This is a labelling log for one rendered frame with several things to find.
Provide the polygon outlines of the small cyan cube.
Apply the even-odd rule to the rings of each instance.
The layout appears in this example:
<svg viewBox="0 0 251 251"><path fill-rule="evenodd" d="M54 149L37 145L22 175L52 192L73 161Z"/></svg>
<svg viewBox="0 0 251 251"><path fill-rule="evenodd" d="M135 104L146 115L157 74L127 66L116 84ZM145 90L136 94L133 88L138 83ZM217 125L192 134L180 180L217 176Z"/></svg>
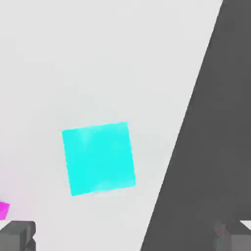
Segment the small cyan cube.
<svg viewBox="0 0 251 251"><path fill-rule="evenodd" d="M72 196L136 185L127 122L61 132Z"/></svg>

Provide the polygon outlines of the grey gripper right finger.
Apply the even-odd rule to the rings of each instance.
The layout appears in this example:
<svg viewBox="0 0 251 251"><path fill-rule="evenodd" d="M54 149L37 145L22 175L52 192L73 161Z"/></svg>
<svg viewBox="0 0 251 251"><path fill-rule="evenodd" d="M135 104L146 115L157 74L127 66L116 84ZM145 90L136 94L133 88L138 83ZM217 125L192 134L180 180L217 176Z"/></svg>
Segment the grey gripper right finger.
<svg viewBox="0 0 251 251"><path fill-rule="evenodd" d="M216 221L214 251L251 251L251 220Z"/></svg>

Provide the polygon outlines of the small magenta cube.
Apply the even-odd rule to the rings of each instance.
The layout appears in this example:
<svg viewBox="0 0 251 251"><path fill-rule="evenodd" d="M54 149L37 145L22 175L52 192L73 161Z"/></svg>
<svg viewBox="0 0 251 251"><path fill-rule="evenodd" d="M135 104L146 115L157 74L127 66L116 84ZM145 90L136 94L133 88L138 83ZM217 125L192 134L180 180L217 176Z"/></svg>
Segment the small magenta cube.
<svg viewBox="0 0 251 251"><path fill-rule="evenodd" d="M10 204L0 201L0 221L5 220Z"/></svg>

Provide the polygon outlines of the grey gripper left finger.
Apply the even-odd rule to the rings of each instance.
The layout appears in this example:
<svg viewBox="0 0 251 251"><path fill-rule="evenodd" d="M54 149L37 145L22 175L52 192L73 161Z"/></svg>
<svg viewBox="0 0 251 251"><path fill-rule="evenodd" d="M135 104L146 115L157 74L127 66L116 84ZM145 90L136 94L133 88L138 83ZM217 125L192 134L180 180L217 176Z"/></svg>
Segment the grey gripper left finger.
<svg viewBox="0 0 251 251"><path fill-rule="evenodd" d="M0 221L0 251L36 251L34 221Z"/></svg>

